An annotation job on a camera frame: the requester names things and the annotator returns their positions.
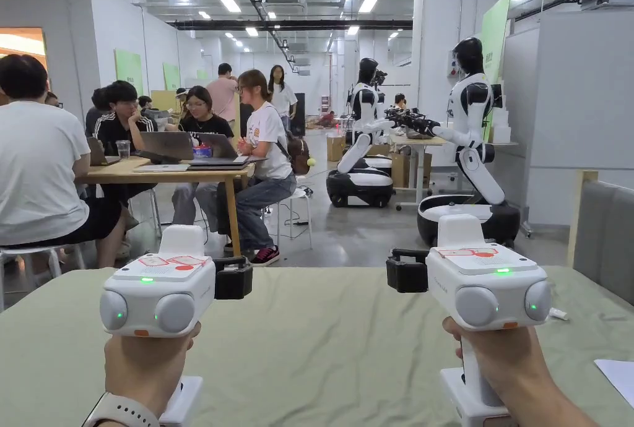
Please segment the long hair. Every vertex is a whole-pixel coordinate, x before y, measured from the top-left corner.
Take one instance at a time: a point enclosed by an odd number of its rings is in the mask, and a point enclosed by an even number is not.
[[[284,90],[284,67],[282,67],[280,64],[276,64],[272,67],[271,77],[269,78],[269,92],[270,93],[273,93],[273,84],[275,83],[275,81],[273,80],[273,73],[275,72],[275,69],[277,69],[278,67],[282,71],[282,78],[280,79],[280,90]]]

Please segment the pink shirt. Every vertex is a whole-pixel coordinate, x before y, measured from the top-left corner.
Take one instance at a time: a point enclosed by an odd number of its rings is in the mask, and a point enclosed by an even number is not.
[[[238,83],[233,79],[221,77],[209,84],[207,90],[211,94],[214,113],[227,121],[235,120],[234,99],[238,91]]]

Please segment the black shorts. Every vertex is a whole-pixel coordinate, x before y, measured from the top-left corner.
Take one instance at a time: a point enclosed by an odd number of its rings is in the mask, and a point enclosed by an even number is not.
[[[89,209],[88,219],[71,234],[49,239],[48,241],[29,242],[28,244],[8,246],[7,248],[65,246],[105,239],[121,217],[122,208],[120,202],[106,199],[105,197],[88,197],[85,203]]]

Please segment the young woman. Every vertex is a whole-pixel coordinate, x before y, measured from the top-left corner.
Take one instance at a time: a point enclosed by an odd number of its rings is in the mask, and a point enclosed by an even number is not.
[[[246,122],[246,138],[238,142],[238,151],[242,155],[266,157],[256,164],[248,188],[236,194],[240,247],[243,251],[256,251],[251,262],[256,267],[264,267],[280,259],[280,248],[273,244],[261,219],[262,209],[293,194],[297,182],[288,158],[278,145],[286,149],[288,142],[280,115],[269,103],[271,94],[266,78],[259,70],[246,71],[238,79],[238,91],[242,102],[255,109]],[[227,200],[224,192],[221,184],[218,188],[218,232],[229,235],[227,205],[222,204]],[[228,244],[226,249],[233,249],[233,246]]]
[[[290,132],[290,121],[297,111],[297,97],[288,84],[284,82],[284,68],[280,65],[273,66],[269,78],[269,93],[272,94],[272,105],[282,117],[284,129]]]
[[[233,132],[226,119],[212,112],[212,100],[205,87],[195,85],[187,92],[186,106],[188,115],[177,126],[168,125],[168,131],[183,131],[190,134],[216,133],[227,138],[233,138]],[[209,231],[215,233],[217,229],[216,192],[217,183],[181,183],[172,195],[174,205],[174,224],[192,225],[196,218],[194,197],[205,211],[209,221]]]

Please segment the white paper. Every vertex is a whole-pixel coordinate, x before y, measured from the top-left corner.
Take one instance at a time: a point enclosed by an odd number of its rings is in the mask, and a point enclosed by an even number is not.
[[[634,407],[634,362],[596,359],[595,364],[619,394]]]

